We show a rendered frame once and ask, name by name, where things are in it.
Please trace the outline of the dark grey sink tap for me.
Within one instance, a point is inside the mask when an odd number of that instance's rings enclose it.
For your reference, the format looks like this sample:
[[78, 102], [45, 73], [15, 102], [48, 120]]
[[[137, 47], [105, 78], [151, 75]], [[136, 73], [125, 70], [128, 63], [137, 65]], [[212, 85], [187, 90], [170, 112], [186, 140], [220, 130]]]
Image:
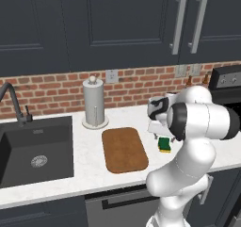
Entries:
[[14, 90], [14, 87], [9, 83], [6, 82], [1, 88], [0, 88], [0, 102], [4, 98], [6, 92], [9, 91], [10, 97], [12, 100], [12, 103], [14, 105], [14, 109], [16, 112], [16, 118], [21, 127], [23, 127], [26, 123], [33, 121], [33, 115], [29, 113], [28, 106], [25, 107], [26, 115], [24, 115], [20, 109], [19, 102]]

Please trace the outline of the grey wall socket plate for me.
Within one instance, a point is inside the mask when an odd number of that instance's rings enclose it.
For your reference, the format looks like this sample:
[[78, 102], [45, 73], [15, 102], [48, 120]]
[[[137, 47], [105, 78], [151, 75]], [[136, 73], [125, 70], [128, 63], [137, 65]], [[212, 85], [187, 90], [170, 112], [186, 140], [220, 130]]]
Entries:
[[175, 67], [175, 77], [186, 77], [187, 66], [186, 65], [177, 65]]
[[106, 70], [105, 71], [105, 82], [106, 82], [106, 84], [118, 83], [119, 82], [119, 71], [118, 70]]
[[190, 66], [189, 74], [191, 76], [199, 76], [201, 72], [201, 65], [200, 64], [192, 64]]

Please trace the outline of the dark blue base cupboard door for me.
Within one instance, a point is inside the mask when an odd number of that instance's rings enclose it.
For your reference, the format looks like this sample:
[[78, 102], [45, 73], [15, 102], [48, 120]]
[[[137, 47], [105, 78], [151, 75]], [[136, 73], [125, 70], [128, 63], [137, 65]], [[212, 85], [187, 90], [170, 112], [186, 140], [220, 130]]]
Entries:
[[238, 184], [241, 168], [210, 172], [214, 177], [204, 204], [195, 197], [190, 205], [187, 222], [191, 227], [224, 227], [241, 192]]
[[88, 227], [85, 198], [71, 197], [2, 209], [0, 227]]

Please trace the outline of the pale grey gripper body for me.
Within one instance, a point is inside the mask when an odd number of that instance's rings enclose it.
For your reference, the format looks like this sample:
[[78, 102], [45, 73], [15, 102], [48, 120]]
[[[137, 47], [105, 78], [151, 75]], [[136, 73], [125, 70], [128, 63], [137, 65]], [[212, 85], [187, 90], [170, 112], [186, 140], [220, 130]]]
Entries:
[[148, 131], [157, 136], [172, 137], [172, 133], [169, 131], [166, 125], [163, 125], [160, 121], [149, 120]]

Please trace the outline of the white paper towel roll holder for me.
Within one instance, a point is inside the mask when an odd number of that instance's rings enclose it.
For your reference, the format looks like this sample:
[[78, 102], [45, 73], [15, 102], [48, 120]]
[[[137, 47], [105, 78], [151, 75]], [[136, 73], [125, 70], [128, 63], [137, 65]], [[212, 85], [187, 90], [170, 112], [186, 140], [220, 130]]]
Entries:
[[92, 75], [83, 82], [85, 117], [82, 124], [91, 130], [104, 128], [109, 119], [104, 113], [104, 82]]

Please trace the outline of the green and yellow sponge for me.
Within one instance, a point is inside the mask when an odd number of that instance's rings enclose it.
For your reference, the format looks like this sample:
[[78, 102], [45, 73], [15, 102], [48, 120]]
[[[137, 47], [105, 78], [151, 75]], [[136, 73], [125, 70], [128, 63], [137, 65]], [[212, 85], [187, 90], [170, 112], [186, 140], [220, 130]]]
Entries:
[[158, 149], [162, 153], [169, 153], [171, 151], [171, 148], [169, 146], [169, 138], [159, 138]]

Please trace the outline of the black stove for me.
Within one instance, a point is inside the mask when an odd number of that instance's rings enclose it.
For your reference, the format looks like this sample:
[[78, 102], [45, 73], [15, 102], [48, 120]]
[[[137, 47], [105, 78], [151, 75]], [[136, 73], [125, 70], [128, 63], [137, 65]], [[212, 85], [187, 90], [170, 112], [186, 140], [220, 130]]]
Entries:
[[208, 89], [215, 104], [232, 108], [241, 118], [241, 64], [214, 68]]

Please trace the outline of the dark grey sink basin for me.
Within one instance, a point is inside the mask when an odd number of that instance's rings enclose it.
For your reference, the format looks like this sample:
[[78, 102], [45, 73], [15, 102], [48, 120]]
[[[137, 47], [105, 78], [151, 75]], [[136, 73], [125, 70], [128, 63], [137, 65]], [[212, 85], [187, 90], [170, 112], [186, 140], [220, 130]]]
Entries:
[[0, 188], [73, 177], [72, 117], [0, 123]]

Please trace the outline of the brown wooden cutting board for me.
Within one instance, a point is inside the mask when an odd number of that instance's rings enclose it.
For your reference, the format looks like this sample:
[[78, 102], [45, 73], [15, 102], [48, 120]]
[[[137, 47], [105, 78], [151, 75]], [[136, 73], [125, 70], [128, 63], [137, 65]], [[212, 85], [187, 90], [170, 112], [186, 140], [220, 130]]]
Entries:
[[133, 127], [107, 129], [102, 133], [106, 168], [112, 173], [145, 170], [149, 165], [138, 131]]

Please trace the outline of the grey dishwasher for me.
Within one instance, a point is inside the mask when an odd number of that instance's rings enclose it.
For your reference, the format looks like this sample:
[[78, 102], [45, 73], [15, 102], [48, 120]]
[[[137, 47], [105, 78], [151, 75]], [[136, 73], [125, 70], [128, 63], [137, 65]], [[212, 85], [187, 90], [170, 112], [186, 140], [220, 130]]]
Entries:
[[159, 199], [111, 209], [102, 208], [102, 200], [124, 200], [149, 197], [145, 185], [118, 188], [85, 196], [88, 227], [146, 227], [149, 218], [157, 209]]

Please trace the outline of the dark blue wall cupboard door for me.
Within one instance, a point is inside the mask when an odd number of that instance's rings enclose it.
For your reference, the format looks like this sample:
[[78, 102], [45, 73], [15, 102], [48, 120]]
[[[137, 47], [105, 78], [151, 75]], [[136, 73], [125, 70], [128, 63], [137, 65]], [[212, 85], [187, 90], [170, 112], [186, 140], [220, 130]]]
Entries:
[[0, 0], [0, 77], [68, 70], [61, 0]]
[[176, 0], [62, 0], [73, 72], [175, 65]]
[[198, 51], [190, 53], [200, 3], [188, 0], [179, 63], [241, 60], [241, 0], [208, 0]]

